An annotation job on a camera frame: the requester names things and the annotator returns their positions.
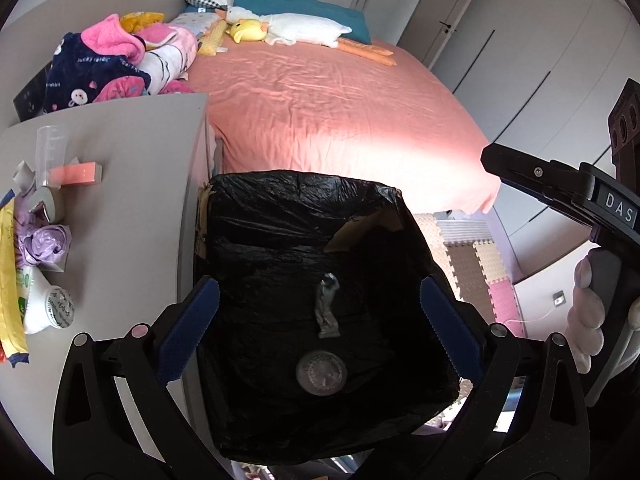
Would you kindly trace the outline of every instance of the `table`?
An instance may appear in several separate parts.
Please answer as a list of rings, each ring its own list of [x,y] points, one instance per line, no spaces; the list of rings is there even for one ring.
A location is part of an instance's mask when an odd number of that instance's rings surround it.
[[[58,382],[74,335],[124,336],[191,290],[197,190],[212,167],[206,101],[206,94],[121,99],[61,110],[0,135],[2,190],[20,161],[34,169],[36,130],[46,124],[68,127],[67,160],[102,165],[98,186],[63,188],[73,241],[66,272],[47,274],[71,294],[73,324],[27,336],[30,364],[0,365],[0,402],[50,469]],[[124,380],[118,389],[143,450],[160,458]],[[181,381],[168,389],[187,416]]]

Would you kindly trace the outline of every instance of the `brown door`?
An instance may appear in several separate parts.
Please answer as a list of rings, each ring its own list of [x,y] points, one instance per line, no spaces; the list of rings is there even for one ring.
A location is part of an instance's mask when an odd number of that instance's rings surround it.
[[[420,0],[398,46],[431,69],[471,0]]]

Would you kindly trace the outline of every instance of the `gloved hand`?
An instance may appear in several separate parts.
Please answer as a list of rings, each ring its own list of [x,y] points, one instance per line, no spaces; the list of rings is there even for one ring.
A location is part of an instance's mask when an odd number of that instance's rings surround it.
[[[587,257],[575,266],[574,282],[574,305],[569,309],[564,335],[574,355],[578,373],[586,374],[591,369],[591,356],[599,354],[602,350],[604,338],[600,327],[605,318],[602,300],[589,288],[591,264]],[[631,366],[640,355],[640,298],[632,303],[628,320],[631,329],[636,332],[612,377]]]

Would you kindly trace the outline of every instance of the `orange bedspread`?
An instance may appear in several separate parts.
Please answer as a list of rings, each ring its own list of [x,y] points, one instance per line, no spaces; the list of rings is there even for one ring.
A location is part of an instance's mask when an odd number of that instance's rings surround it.
[[[395,67],[323,46],[235,44],[198,56],[189,83],[209,94],[223,171],[298,170],[381,182],[414,213],[488,211],[500,181],[487,140],[438,79],[404,50]]]

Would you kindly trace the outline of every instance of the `silver bolt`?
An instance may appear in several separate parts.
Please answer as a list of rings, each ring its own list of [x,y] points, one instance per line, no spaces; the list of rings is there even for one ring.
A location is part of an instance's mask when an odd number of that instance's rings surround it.
[[[506,337],[507,332],[507,327],[501,325],[500,323],[494,323],[491,325],[491,333],[496,337]]]
[[[86,336],[86,334],[78,334],[75,338],[74,338],[74,345],[76,346],[82,346],[84,343],[87,342],[88,337]]]
[[[553,341],[558,346],[566,345],[566,339],[564,338],[564,336],[562,334],[559,334],[559,333],[552,334],[551,335],[551,341]]]
[[[147,325],[136,325],[131,329],[131,335],[136,338],[144,337],[149,332]]]

